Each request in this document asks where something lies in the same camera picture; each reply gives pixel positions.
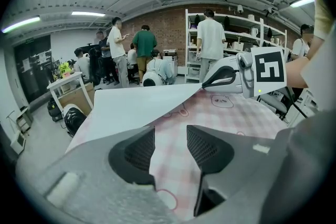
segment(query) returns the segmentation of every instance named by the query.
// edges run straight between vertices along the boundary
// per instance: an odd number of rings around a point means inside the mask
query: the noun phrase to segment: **green t-shirt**
[[[133,44],[137,47],[138,57],[150,57],[151,51],[157,45],[157,42],[152,32],[141,30],[134,36]]]

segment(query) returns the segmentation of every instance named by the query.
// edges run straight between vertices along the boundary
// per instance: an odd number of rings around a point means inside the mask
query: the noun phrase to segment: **security camera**
[[[243,12],[244,12],[243,7],[242,7],[241,5],[238,5],[238,7],[237,7],[237,11],[238,11],[239,13],[243,13]]]

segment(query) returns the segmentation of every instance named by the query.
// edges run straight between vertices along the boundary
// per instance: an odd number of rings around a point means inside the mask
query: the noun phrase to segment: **shorts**
[[[142,56],[142,57],[137,57],[136,59],[137,63],[138,63],[138,69],[142,72],[146,72],[146,67],[147,64],[152,60],[151,57],[147,57],[147,56]]]

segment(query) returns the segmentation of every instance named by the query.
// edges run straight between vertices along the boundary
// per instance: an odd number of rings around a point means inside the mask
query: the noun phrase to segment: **man in green shirt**
[[[133,44],[137,50],[137,63],[139,69],[140,83],[142,85],[142,78],[146,72],[146,66],[152,60],[151,51],[157,45],[156,38],[152,32],[149,31],[148,25],[143,25],[141,31],[137,32],[133,38]]]

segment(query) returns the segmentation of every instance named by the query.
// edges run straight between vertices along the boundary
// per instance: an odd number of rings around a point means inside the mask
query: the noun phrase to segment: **pink checkered cloth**
[[[73,138],[76,140],[73,147],[85,142],[89,123],[90,117]],[[286,128],[284,122],[255,100],[245,99],[241,94],[204,90],[152,122],[155,152],[150,174],[155,177],[157,194],[182,221],[193,218],[201,175],[187,149],[186,126],[189,124],[265,138],[275,138]]]

